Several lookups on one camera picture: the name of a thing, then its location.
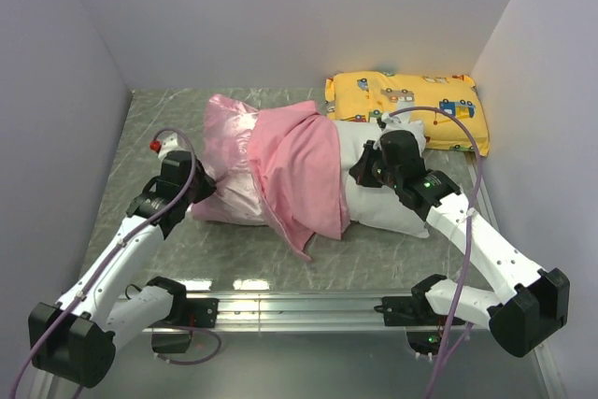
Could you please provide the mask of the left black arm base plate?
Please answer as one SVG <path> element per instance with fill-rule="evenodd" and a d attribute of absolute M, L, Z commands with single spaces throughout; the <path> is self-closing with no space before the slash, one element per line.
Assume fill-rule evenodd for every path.
<path fill-rule="evenodd" d="M 221 337 L 214 332 L 219 300 L 187 299 L 175 318 L 163 319 L 147 329 L 154 357 L 176 365 L 205 363 L 219 354 Z"/>

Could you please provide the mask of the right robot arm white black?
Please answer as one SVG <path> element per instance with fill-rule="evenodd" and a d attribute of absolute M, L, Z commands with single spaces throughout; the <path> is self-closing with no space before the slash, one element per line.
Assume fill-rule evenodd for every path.
<path fill-rule="evenodd" d="M 412 290 L 415 319 L 430 324 L 453 314 L 482 326 L 509 354 L 521 358 L 563 328 L 570 280 L 528 259 L 496 231 L 445 173 L 426 168 L 416 137 L 390 131 L 368 140 L 349 170 L 365 188 L 392 190 L 401 204 L 445 236 L 487 280 L 487 291 L 460 287 L 441 275 Z"/>

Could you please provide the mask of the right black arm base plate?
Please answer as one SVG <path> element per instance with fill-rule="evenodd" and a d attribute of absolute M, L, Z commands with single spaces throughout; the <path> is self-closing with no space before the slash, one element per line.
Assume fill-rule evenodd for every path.
<path fill-rule="evenodd" d="M 417 296 L 384 296 L 374 310 L 383 316 L 386 327 L 407 328 L 408 346 L 417 356 L 435 358 L 440 350 L 447 321 L 428 302 Z"/>

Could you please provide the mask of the white pillow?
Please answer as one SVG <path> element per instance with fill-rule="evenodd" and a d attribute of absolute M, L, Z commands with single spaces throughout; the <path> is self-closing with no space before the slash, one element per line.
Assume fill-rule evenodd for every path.
<path fill-rule="evenodd" d="M 429 232 L 417 214 L 403 206 L 391 188 L 359 186 L 349 175 L 358 162 L 363 145 L 377 142 L 383 130 L 372 122 L 333 121 L 340 146 L 340 168 L 349 219 L 372 228 L 427 238 Z"/>

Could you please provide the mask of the pink pillowcase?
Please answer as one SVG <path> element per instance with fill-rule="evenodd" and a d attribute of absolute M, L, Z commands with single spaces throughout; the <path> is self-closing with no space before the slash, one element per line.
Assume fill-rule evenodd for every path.
<path fill-rule="evenodd" d="M 267 225 L 304 260 L 313 235 L 349 225 L 338 132 L 312 100 L 258 110 L 212 96 L 201 160 L 217 190 L 192 207 L 198 221 Z"/>

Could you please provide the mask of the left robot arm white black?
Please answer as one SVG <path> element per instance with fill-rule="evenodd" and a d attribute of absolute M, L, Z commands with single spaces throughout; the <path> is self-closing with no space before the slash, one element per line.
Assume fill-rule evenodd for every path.
<path fill-rule="evenodd" d="M 131 202 L 92 267 L 55 304 L 40 303 L 30 313 L 28 363 L 93 388 L 107 375 L 117 352 L 146 328 L 188 322 L 186 287 L 172 279 L 153 278 L 124 303 L 119 297 L 189 207 L 215 191 L 215 181 L 193 153 L 167 152 L 159 175 Z"/>

